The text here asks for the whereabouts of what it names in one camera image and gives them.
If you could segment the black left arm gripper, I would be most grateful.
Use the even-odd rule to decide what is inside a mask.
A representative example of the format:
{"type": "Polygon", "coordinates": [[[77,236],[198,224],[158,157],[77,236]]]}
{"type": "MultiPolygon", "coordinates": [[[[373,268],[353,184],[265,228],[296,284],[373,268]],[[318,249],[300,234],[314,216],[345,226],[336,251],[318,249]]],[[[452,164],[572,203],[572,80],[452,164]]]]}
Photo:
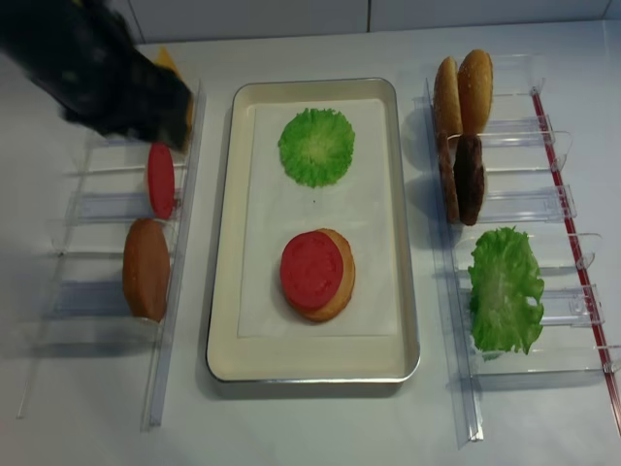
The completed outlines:
{"type": "Polygon", "coordinates": [[[135,48],[124,18],[105,2],[4,1],[1,50],[67,121],[186,151],[191,91],[135,48]]]}

